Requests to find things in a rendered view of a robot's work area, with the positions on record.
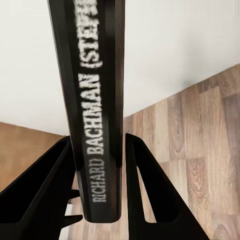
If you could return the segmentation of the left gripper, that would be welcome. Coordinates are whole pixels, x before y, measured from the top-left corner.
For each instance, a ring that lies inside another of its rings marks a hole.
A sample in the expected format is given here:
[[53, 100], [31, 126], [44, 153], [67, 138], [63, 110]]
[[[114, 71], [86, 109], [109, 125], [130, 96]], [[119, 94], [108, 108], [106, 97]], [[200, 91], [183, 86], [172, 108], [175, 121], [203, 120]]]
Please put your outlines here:
[[[79, 197], [80, 196], [80, 192], [79, 192], [79, 189], [72, 189], [71, 188], [71, 192], [70, 192], [70, 195], [69, 195], [69, 199], [73, 199], [75, 197]], [[81, 221], [83, 219], [83, 215], [69, 215], [69, 216], [65, 216], [64, 217], [64, 220], [63, 220], [63, 225], [62, 225], [62, 228], [64, 227], [67, 227], [67, 226], [70, 226], [72, 224], [75, 224], [79, 221]]]

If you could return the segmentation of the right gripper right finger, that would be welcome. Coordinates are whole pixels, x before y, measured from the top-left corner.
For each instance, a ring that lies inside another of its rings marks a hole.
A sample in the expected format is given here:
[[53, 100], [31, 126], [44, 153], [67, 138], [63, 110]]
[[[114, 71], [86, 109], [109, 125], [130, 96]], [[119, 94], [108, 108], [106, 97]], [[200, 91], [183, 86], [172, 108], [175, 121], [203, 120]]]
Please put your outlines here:
[[[129, 240], [210, 240], [145, 142], [125, 134]], [[139, 168], [156, 223], [145, 220]]]

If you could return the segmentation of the hardback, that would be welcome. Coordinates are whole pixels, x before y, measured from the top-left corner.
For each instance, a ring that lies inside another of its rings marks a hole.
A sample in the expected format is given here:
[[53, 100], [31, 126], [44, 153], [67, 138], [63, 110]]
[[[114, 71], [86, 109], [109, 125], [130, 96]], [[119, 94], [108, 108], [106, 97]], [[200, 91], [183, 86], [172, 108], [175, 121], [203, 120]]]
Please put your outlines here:
[[83, 217], [122, 216], [126, 0], [47, 0]]

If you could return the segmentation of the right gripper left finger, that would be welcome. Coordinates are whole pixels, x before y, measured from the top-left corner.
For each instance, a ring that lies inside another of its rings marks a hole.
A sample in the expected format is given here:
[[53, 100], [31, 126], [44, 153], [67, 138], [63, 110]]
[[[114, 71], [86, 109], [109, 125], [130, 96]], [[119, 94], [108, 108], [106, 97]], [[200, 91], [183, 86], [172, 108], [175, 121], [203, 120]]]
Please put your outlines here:
[[75, 173], [69, 134], [0, 192], [0, 240], [59, 240]]

